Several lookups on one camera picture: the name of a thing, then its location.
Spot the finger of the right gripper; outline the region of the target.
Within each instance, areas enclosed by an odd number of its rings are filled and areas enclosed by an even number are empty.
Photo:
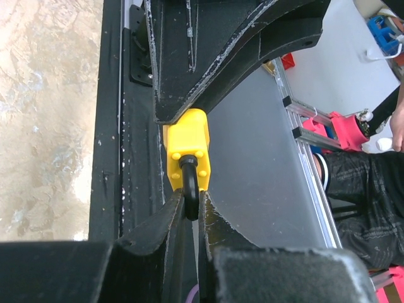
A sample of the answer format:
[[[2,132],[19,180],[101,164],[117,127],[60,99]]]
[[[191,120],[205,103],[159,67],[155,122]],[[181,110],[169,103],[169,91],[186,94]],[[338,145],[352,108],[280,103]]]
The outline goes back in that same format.
[[[213,83],[197,98],[192,108],[209,113],[262,64],[290,52],[314,47],[318,43],[330,2],[304,1],[299,6],[297,1],[292,1],[291,4],[292,11],[264,26],[237,51]]]
[[[173,124],[275,1],[145,1],[155,122]]]

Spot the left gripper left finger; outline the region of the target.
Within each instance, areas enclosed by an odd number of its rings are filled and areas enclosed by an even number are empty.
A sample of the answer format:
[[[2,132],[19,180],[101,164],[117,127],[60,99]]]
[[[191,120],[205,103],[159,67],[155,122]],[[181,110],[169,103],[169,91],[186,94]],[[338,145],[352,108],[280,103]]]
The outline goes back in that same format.
[[[1,244],[2,302],[180,302],[184,256],[180,191],[113,242]]]

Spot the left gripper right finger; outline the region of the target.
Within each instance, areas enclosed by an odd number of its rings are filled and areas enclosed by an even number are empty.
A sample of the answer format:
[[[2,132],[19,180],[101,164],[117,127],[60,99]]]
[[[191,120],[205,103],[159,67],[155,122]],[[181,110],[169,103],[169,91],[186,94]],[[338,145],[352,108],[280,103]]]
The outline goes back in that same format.
[[[259,248],[199,196],[200,302],[377,302],[360,259],[344,249]]]

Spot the yellow padlock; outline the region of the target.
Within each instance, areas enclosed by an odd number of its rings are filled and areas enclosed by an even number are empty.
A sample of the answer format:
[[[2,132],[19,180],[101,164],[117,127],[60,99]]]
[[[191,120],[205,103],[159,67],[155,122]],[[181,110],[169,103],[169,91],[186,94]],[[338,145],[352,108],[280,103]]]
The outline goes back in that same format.
[[[208,189],[211,175],[206,113],[201,109],[189,109],[175,124],[165,125],[163,144],[172,189],[182,191],[186,217],[195,221],[198,219],[199,193]]]

